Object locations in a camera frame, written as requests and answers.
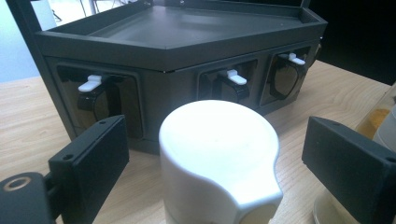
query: wooden surface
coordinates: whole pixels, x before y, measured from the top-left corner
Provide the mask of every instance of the wooden surface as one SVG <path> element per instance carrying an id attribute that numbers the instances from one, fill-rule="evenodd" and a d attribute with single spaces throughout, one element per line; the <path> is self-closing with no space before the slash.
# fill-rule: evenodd
<path id="1" fill-rule="evenodd" d="M 314 200 L 324 187 L 301 161 L 308 117 L 355 128 L 388 88 L 315 62 L 297 101 L 265 116 L 280 139 L 276 176 L 284 192 L 272 223 L 314 223 Z M 47 160 L 69 142 L 40 77 L 0 83 L 0 180 L 23 172 L 46 174 Z M 95 223 L 165 223 L 158 156 L 131 151 Z"/>

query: white wall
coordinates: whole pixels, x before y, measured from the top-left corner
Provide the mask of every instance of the white wall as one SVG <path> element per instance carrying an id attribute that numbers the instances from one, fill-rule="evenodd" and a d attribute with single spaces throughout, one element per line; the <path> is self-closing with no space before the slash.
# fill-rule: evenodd
<path id="1" fill-rule="evenodd" d="M 48 0 L 34 2 L 43 30 L 56 26 Z M 0 0 L 0 82 L 39 76 L 6 0 Z"/>

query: white clip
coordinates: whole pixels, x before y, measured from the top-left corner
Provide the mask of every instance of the white clip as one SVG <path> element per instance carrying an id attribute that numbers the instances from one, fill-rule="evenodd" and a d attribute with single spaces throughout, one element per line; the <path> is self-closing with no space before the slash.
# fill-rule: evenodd
<path id="1" fill-rule="evenodd" d="M 247 80 L 244 77 L 239 76 L 236 70 L 227 71 L 227 78 L 238 85 L 247 84 Z"/>
<path id="2" fill-rule="evenodd" d="M 88 81 L 78 87 L 79 91 L 93 91 L 96 87 L 102 84 L 102 77 L 96 75 L 88 76 Z"/>
<path id="3" fill-rule="evenodd" d="M 305 61 L 297 58 L 297 55 L 295 53 L 289 54 L 289 61 L 293 63 L 297 63 L 298 65 L 304 65 Z"/>

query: gray top surface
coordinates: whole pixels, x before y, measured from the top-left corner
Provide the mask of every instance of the gray top surface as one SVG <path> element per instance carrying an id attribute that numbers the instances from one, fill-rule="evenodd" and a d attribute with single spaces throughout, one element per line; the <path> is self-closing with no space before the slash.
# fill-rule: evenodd
<path id="1" fill-rule="evenodd" d="M 156 6 L 109 25 L 90 36 L 171 49 L 263 34 L 301 24 L 298 18 L 293 17 Z"/>

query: metal ring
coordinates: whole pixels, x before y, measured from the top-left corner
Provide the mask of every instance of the metal ring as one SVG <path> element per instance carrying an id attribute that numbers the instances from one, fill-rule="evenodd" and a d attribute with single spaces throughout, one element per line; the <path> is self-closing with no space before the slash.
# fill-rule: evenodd
<path id="1" fill-rule="evenodd" d="M 21 188 L 25 187 L 26 185 L 28 185 L 31 180 L 32 180 L 32 178 L 30 178 L 29 176 L 18 177 L 13 180 L 10 180 L 8 183 L 6 183 L 3 186 L 3 189 L 5 191 L 13 191 L 13 190 L 21 189 Z"/>

